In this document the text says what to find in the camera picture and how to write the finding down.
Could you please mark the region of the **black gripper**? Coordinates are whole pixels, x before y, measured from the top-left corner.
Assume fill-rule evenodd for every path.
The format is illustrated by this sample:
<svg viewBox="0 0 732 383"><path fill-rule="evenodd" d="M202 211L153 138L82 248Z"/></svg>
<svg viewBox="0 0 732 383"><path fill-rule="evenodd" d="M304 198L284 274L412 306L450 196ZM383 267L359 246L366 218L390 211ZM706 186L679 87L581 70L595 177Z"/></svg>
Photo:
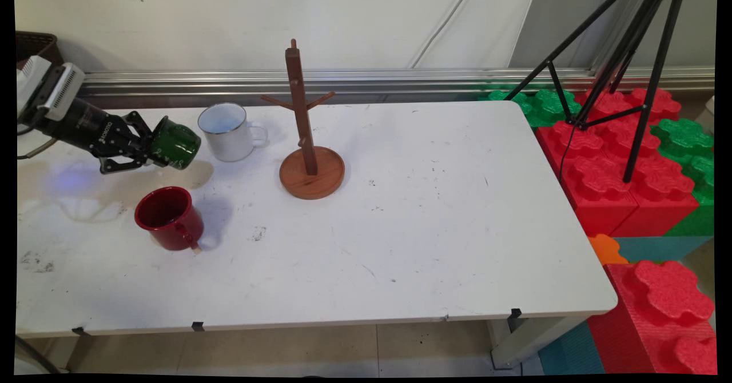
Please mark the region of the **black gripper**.
<svg viewBox="0 0 732 383"><path fill-rule="evenodd" d="M136 110L120 117L76 98L55 126L54 137L99 157L103 175L168 165L152 151L152 145L170 140L167 115L152 129Z"/></svg>

